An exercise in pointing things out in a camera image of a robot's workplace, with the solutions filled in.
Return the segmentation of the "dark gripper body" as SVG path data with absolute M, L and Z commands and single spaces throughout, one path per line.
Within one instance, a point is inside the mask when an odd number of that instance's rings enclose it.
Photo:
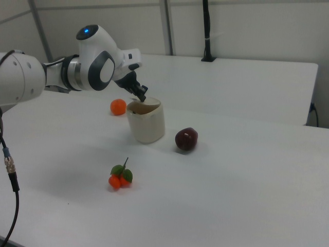
M 114 72 L 114 82 L 127 91 L 141 89 L 135 70 L 141 67 L 141 52 L 138 48 L 122 50 L 122 59 Z

